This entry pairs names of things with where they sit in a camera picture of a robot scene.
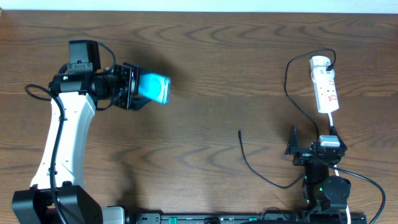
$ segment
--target wood grain surface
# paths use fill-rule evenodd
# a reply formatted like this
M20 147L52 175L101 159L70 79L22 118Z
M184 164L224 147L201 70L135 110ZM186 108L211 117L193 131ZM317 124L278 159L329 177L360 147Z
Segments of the wood grain surface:
M378 223L397 223L398 16L174 12L5 11L0 17L0 222L15 223L14 191L29 188L50 126L50 104L24 93L47 86L68 62L68 41L105 43L119 63L141 64L172 79L170 103L140 112L110 108L95 115L85 154L86 191L101 205L163 212L262 212L306 206L301 185L276 189L303 173L284 150L292 125L304 146L311 123L283 92L294 56L336 50L340 109L335 126L349 147L340 167L386 191ZM288 91L314 117L321 134L308 60L290 67ZM111 63L101 50L102 65ZM372 219L381 194L352 183L352 213Z

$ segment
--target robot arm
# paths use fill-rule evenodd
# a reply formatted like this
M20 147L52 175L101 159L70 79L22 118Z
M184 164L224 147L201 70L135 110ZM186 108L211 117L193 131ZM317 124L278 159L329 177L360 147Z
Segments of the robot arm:
M68 223L119 224L132 220L121 207L101 208L84 191L83 161L88 129L96 110L114 105L137 111L151 100L166 104L170 79L137 65L116 65L115 57L111 68L96 73L101 68L98 45L114 57L101 43L70 41L70 63L49 83L49 94L53 95L52 120L44 155L30 189L15 192L12 200L12 209L21 223L58 223L60 217ZM98 108L98 100L110 100L110 104ZM55 146L59 131L59 143ZM52 157L55 157L53 175ZM53 187L50 177L54 177ZM55 202L54 198L58 202L57 212L48 208Z
M77 91L60 93L58 100L63 106L65 121L55 163L55 186L61 187L63 182L69 181L72 185L79 185L84 189L83 161L88 129L95 114L95 104L90 95L79 95ZM53 100L51 106L52 118L44 155L30 184L38 189L50 188L50 161L60 117L60 110Z

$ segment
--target light blue object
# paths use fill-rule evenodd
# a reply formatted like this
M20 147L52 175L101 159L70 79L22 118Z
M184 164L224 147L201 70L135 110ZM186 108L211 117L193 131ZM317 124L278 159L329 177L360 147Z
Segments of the light blue object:
M170 78L156 73L141 75L138 93L161 104L169 102Z

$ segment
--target power strip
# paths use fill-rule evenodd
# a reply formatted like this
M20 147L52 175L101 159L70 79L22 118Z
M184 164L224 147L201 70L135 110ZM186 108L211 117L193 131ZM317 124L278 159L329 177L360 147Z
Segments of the power strip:
M311 79L319 113L331 113L339 108L334 80L335 71L333 69L327 71L329 65L331 65L330 59L325 56L314 56L310 60Z

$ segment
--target black cable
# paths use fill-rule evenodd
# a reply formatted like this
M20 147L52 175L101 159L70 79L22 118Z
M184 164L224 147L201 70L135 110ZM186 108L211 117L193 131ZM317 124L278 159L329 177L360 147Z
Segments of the black cable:
M289 220L289 218L287 218L287 216L286 216L278 207L269 207L269 208L267 208L267 209L261 214L261 220L265 219L265 216L264 216L264 215L267 214L268 211L271 210L271 209L276 209L276 210L278 210L278 211L286 218L286 220Z
M113 51L111 49L109 49L109 47L105 46L103 43L98 42L98 45L100 45L105 50L107 50L112 55L112 58L113 58L112 66L109 69L97 74L97 75L106 75L106 74L109 74L109 72L112 72L113 68L116 66L116 56L114 55Z
M296 59L299 59L299 58L302 58L302 57L304 57L304 56L307 56L307 55L310 55L310 54L314 54L314 53L317 53L317 52L322 52L322 51L332 51L332 52L333 52L333 55L334 55L335 59L333 60L333 63L332 63L331 65L329 65L329 66L326 68L327 71L332 70L332 69L333 69L333 66L334 66L335 63L336 63L336 52L335 52L333 49L319 49L319 50L314 50L314 51L311 51L311 52L308 52L308 53L299 55L299 56L297 56L297 57L294 57L294 58L293 58L292 60L290 60L290 61L288 62L288 64L286 65L286 72L285 72L285 94L286 94L287 98L293 103L293 105L294 105L302 114L304 114L304 115L311 121L311 123L314 125L315 130L317 131L317 140L318 140L318 138L319 138L319 128L318 128L318 125L316 124L316 122L315 122L308 114L306 114L306 112L304 112L304 110L302 110L302 109L296 104L296 102L289 96L289 94L287 94L286 83L287 83L287 70L289 69L290 63L292 63L292 62L293 62L294 60L296 60Z
M111 99L111 101L109 102L109 105L105 108L97 108L98 111L104 111L108 108L110 108L112 105L114 105L115 103L117 103L120 98L123 96L124 94L124 90L121 88L119 91L119 94L117 96L115 96L114 98Z
M33 94L33 93L31 93L31 92L29 91L29 88L33 88L33 87L30 86L30 85L26 85L26 86L25 86L25 92L26 92L29 96L31 96L31 97L33 97L33 98L35 98L35 99L37 99L37 100L51 101L51 98L48 99L48 98L43 98L43 97L36 96L35 94Z
M343 173L345 173L345 174L353 175L354 177L357 177L357 178L366 180L366 181L368 181L369 183L375 185L375 186L380 190L380 193L381 193L381 196L382 196L380 208L379 208L379 210L377 211L376 215L373 217L373 219L369 222L369 224L373 224L373 223L377 220L377 218L379 218L381 212L383 211L384 205L386 204L386 193L384 192L383 188L382 188L378 183L376 183L375 181L373 181L373 180L371 180L371 179L369 179L369 178L367 178L367 177L364 177L364 176L359 175L359 174L356 174L356 173L354 173L354 172L351 172L351 171L348 171L348 170L344 170L344 169L342 169L342 168L334 167L334 166L331 166L331 165L327 164L326 162L324 162L323 160L321 160L321 159L318 157L318 152L317 152L317 151L315 151L314 155L315 155L315 158L316 158L319 162L321 162L323 165L325 165L325 166L327 166L327 167L329 167L329 168L331 168L331 169L337 170L337 171L339 171L339 172L343 172Z
M63 121L65 120L65 112L62 108L61 102L57 99L57 97L52 94L50 91L48 91L47 89L35 85L35 84L29 84L27 86L25 86L25 89L28 88L37 88L39 90L42 90L43 92L45 92L46 94L48 94L53 100L54 102L57 104L59 110L60 110L60 124L58 125L58 131L57 131L57 136L55 137L55 143L54 143L54 148L52 150L52 155L51 155L51 163L50 163L50 190L51 190L51 197L53 200L53 203L55 205L55 209L58 213L58 216L60 217L61 221L64 224L67 224L67 219L65 218L65 215L62 212L62 209L60 207L60 204L58 202L57 199L57 194L55 193L55 186L54 186L54 179L55 179L55 159L57 157L57 151L58 151L58 145L60 143L60 138L61 138L61 133L62 133L62 127L63 127Z
M253 172L254 174L256 174L258 177L260 177L261 179L265 180L266 182L268 182L268 184L271 184L274 187L280 188L280 189L287 189L293 185L295 185L301 178L304 177L304 174L300 175L300 177L298 177L295 181L293 181L293 183L289 184L288 186L280 186L277 185L271 181L269 181L268 179L266 179L265 177L263 177L262 175L260 175L259 173L257 173L256 171L254 171L254 169L249 165L248 161L246 160L246 156L244 155L244 151L243 151L243 143L242 143L242 134L241 134L241 130L238 131L238 137L239 137L239 142L241 143L241 150L242 150L242 157L243 157L243 161L244 163L246 163L247 167L249 168L249 170L251 172Z

